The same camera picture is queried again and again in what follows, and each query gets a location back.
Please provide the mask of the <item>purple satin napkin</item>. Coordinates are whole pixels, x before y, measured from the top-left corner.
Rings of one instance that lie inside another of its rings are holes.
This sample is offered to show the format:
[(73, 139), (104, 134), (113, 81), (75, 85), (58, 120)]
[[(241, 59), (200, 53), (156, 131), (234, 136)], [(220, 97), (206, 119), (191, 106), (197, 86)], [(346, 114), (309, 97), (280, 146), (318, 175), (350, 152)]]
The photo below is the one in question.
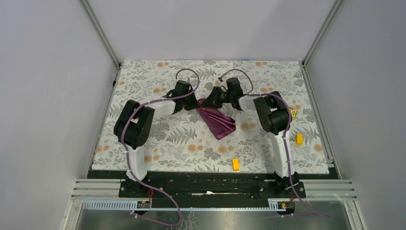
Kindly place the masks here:
[(205, 98), (198, 100), (200, 107), (197, 109), (198, 114), (207, 124), (209, 130), (217, 140), (221, 140), (236, 131), (236, 121), (221, 113), (216, 108), (204, 107)]

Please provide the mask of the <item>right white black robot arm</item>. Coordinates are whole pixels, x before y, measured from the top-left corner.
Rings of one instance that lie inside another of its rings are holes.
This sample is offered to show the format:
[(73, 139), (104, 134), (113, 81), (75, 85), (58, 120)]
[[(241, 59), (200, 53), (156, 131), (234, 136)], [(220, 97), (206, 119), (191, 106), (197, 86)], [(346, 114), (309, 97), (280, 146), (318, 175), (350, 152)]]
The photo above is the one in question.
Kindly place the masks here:
[(290, 153), (289, 131), (292, 115), (289, 106), (277, 91), (266, 94), (245, 94), (237, 78), (226, 80), (226, 89), (214, 87), (203, 100), (203, 107), (221, 108), (223, 104), (239, 111), (251, 110), (257, 113), (262, 129), (270, 134), (275, 181), (270, 188), (262, 188), (260, 194), (267, 192), (272, 197), (302, 199), (306, 197), (304, 184), (293, 167)]

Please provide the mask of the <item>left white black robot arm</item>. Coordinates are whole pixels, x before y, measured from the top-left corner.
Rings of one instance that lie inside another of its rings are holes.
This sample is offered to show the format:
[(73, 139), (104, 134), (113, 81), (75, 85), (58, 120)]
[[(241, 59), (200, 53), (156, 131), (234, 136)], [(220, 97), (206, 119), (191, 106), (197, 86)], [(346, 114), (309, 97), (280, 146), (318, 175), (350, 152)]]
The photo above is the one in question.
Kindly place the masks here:
[(147, 167), (144, 159), (144, 145), (149, 138), (154, 119), (173, 115), (182, 109), (192, 110), (199, 107), (194, 91), (189, 82), (179, 80), (175, 88), (161, 99), (146, 103), (129, 100), (124, 105), (113, 133), (126, 151), (126, 181), (135, 196), (142, 197), (148, 191), (154, 191), (145, 181)]

